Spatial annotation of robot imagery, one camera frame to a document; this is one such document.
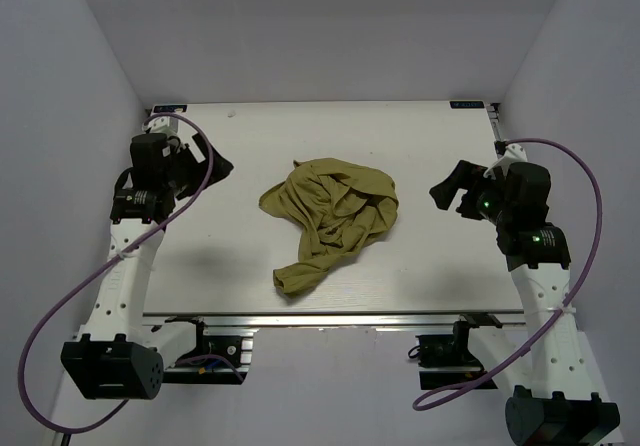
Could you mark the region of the olive green hooded jacket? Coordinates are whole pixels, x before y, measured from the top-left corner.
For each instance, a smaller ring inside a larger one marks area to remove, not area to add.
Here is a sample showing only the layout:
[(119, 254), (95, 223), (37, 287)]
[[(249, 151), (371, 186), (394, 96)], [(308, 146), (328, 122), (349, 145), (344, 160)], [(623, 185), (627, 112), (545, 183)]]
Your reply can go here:
[(273, 271), (274, 286), (297, 296), (386, 235), (398, 218), (399, 199), (385, 172), (321, 158), (294, 162), (287, 178), (263, 193), (258, 205), (301, 227), (297, 261)]

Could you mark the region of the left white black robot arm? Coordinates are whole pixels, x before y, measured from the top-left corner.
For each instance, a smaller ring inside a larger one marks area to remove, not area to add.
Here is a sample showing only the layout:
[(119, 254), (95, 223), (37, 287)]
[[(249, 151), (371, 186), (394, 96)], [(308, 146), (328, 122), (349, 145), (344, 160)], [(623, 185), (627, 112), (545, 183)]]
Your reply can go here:
[(201, 135), (193, 139), (203, 161), (173, 134), (141, 134), (131, 141), (132, 165), (116, 182), (110, 214), (109, 256), (116, 263), (103, 277), (78, 339), (61, 352), (62, 365), (86, 399), (153, 399), (177, 360), (199, 365), (210, 356), (211, 340), (197, 320), (142, 322), (152, 266), (177, 201), (234, 169)]

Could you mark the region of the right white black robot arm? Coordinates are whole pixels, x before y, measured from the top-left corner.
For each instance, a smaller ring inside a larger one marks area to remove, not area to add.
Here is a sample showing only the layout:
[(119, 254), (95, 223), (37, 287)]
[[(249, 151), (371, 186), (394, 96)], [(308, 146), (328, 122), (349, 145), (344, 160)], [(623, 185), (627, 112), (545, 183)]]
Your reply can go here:
[(571, 307), (570, 253), (548, 222), (548, 170), (516, 161), (488, 169), (459, 161), (430, 190), (446, 210), (458, 191), (467, 219), (487, 220), (521, 300), (528, 340), (514, 348), (492, 320), (461, 323), (451, 340), (461, 363), (478, 361), (505, 396), (505, 422), (516, 445), (597, 445), (620, 424), (618, 406), (591, 379)]

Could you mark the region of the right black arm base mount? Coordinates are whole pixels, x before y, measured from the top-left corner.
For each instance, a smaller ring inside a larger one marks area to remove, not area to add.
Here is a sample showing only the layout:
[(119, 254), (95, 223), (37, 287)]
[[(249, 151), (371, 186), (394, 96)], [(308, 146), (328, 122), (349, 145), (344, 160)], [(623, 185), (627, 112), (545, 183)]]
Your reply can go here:
[(433, 390), (442, 386), (466, 384), (486, 373), (481, 362), (468, 349), (469, 332), (481, 327), (502, 328), (492, 314), (463, 314), (447, 334), (423, 334), (407, 353), (419, 367), (420, 388)]

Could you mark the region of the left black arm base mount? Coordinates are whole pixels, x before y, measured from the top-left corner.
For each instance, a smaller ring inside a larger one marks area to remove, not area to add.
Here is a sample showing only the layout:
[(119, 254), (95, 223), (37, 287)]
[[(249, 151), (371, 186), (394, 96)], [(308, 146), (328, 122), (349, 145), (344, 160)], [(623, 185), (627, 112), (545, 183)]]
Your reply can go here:
[(144, 328), (145, 345), (163, 357), (165, 384), (240, 385), (246, 379), (252, 330), (208, 324), (202, 317), (173, 317)]

